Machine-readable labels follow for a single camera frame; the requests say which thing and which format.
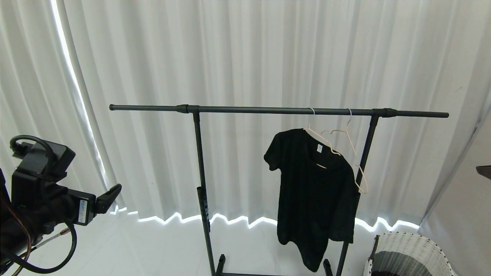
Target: brown cable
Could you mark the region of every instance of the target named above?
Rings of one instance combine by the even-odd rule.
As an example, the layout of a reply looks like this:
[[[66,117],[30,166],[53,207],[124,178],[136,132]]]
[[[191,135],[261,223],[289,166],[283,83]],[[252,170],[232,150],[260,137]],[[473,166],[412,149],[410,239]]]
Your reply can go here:
[[[27,261],[27,259],[29,259],[29,255],[31,253],[31,248],[32,248],[32,241],[31,241],[31,237],[29,235],[29,231],[27,230],[27,228],[24,225],[24,223],[22,222],[22,220],[14,212],[14,210],[12,210],[12,208],[10,208],[10,205],[5,202],[5,199],[3,198],[3,196],[0,196],[0,199],[1,199],[1,202],[7,207],[10,214],[14,217],[14,219],[17,221],[17,223],[21,226],[22,230],[24,231],[24,233],[27,237],[27,251],[26,251],[26,257],[24,258],[24,260]],[[14,274],[12,274],[12,276],[17,276],[21,272],[22,268],[23,268],[22,266],[19,266],[18,269],[14,272]]]

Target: wicker basket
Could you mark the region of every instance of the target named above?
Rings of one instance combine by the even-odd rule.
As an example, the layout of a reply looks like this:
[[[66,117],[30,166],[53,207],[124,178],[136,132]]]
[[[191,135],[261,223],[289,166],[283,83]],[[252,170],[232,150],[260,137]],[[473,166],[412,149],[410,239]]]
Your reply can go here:
[[[440,247],[408,233],[377,235],[364,276],[454,276]]]

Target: shirt sleeve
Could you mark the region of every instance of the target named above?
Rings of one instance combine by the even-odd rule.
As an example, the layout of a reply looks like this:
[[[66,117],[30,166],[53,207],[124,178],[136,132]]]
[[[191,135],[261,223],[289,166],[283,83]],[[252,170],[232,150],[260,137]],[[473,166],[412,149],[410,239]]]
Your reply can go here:
[[[281,159],[282,159],[282,149],[283,149],[283,140],[281,138],[281,132],[276,134],[271,142],[270,147],[266,151],[264,155],[264,161],[269,164],[270,170],[276,170],[281,168]]]
[[[348,177],[344,189],[334,210],[333,220],[329,232],[329,238],[336,242],[353,243],[355,232],[355,217],[360,200],[358,187],[351,174]]]

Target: curtain fold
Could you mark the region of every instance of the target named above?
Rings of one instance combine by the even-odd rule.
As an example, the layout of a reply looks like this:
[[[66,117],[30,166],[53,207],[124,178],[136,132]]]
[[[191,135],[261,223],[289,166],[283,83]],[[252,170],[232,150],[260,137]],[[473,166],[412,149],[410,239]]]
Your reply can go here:
[[[60,183],[102,194],[104,176],[83,104],[64,56],[49,1],[0,1],[0,166],[10,177],[20,160],[10,139],[33,135],[75,151]]]
[[[381,119],[370,151],[357,217],[419,224],[489,94],[488,1],[58,0],[58,8],[104,166],[124,186],[120,208],[141,217],[199,214],[192,118],[109,104],[449,112]],[[201,114],[211,215],[275,219],[279,172],[262,159],[273,136],[348,120]],[[343,134],[326,136],[351,164],[368,122],[350,123],[356,158]]]

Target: white floor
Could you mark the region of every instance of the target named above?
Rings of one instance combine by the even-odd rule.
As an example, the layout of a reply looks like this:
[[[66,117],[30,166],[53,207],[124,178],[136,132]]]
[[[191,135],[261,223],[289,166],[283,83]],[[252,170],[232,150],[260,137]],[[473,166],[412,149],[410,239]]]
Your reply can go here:
[[[414,228],[399,226],[397,231],[415,233]],[[374,232],[360,225],[355,227],[355,243],[350,245],[344,276],[362,274],[377,233],[387,232],[378,224]],[[86,226],[77,227],[78,246],[72,260],[57,276],[206,276],[210,266],[201,221],[182,223],[179,218],[163,225],[159,221],[138,221],[137,215],[119,212],[98,216]],[[249,229],[246,221],[228,225],[222,219],[212,224],[212,245],[215,265],[225,254],[225,272],[291,276],[323,275],[322,264],[309,271],[302,263],[297,247],[281,245],[276,227],[261,222]],[[325,253],[333,271],[337,268],[342,243],[331,242]],[[70,235],[62,236],[34,251],[32,264],[51,267],[62,261],[70,247]],[[13,267],[6,274],[10,275]],[[24,270],[21,275],[34,275]]]

